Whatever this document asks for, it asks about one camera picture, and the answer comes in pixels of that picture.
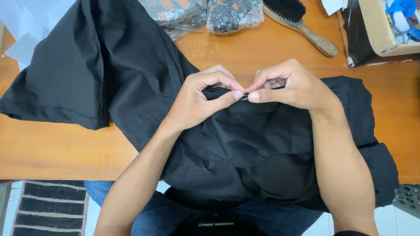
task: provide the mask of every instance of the striped rug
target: striped rug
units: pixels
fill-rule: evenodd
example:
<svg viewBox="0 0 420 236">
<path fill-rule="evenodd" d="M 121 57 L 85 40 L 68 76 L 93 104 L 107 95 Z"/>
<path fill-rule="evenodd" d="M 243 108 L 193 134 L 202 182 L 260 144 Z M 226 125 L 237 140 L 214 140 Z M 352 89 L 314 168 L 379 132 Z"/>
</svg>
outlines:
<svg viewBox="0 0 420 236">
<path fill-rule="evenodd" d="M 11 236 L 83 236 L 87 203 L 83 181 L 25 180 Z"/>
</svg>

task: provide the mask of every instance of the black bristles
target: black bristles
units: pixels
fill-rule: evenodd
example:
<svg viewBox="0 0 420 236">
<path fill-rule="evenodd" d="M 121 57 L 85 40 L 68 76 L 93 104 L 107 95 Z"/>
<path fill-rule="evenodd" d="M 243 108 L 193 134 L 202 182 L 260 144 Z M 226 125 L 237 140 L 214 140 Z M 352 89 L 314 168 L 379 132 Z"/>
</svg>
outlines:
<svg viewBox="0 0 420 236">
<path fill-rule="evenodd" d="M 282 18 L 297 23 L 306 13 L 306 7 L 299 0 L 263 0 L 264 4 Z"/>
</svg>

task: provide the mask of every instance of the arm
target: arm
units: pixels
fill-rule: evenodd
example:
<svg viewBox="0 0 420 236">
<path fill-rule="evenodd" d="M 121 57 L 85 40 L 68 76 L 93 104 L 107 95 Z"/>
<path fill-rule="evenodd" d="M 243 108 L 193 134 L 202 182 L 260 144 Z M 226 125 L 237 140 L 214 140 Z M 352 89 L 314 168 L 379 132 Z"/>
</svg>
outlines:
<svg viewBox="0 0 420 236">
<path fill-rule="evenodd" d="M 207 101 L 202 90 L 208 86 L 230 86 L 233 91 Z M 188 76 L 152 139 L 108 192 L 94 236 L 129 236 L 134 220 L 152 198 L 166 160 L 181 132 L 235 103 L 244 91 L 221 65 Z"/>
<path fill-rule="evenodd" d="M 270 89 L 280 86 L 285 88 Z M 378 235 L 372 176 L 353 142 L 338 97 L 296 60 L 258 71 L 246 90 L 250 102 L 282 102 L 309 110 L 317 181 L 335 232 Z"/>
</svg>

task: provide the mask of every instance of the forearm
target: forearm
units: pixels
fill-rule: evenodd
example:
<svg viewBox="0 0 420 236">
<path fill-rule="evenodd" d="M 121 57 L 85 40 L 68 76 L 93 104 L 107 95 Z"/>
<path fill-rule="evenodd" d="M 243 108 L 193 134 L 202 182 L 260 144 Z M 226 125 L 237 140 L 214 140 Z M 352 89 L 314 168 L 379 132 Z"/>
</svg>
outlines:
<svg viewBox="0 0 420 236">
<path fill-rule="evenodd" d="M 342 105 L 336 103 L 329 111 L 310 113 L 318 185 L 322 199 L 335 218 L 336 232 L 370 228 L 365 233 L 374 235 L 372 176 L 354 144 Z"/>
<path fill-rule="evenodd" d="M 180 134 L 163 126 L 161 124 L 108 192 L 95 231 L 98 235 L 120 235 L 122 231 L 121 235 L 129 235 L 132 223 L 154 194 L 166 160 Z"/>
</svg>

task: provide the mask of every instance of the wooden table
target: wooden table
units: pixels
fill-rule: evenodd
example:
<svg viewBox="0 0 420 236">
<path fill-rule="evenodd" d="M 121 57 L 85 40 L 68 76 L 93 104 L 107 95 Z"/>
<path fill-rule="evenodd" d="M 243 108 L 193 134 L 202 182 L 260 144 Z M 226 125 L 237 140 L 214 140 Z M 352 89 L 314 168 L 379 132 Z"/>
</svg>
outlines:
<svg viewBox="0 0 420 236">
<path fill-rule="evenodd" d="M 320 78 L 345 75 L 363 79 L 372 93 L 375 135 L 393 155 L 401 183 L 420 183 L 420 62 L 349 68 L 336 15 L 321 1 L 306 0 L 304 21 L 339 47 L 323 56 L 300 34 L 266 17 L 259 27 L 234 34 L 191 33 L 176 42 L 199 69 L 221 63 L 245 87 L 256 70 L 298 59 Z M 13 44 L 6 35 L 5 48 Z M 1 59 L 0 96 L 19 73 L 17 62 Z M 0 179 L 113 180 L 137 151 L 111 124 L 92 131 L 74 124 L 30 122 L 0 115 Z"/>
</svg>

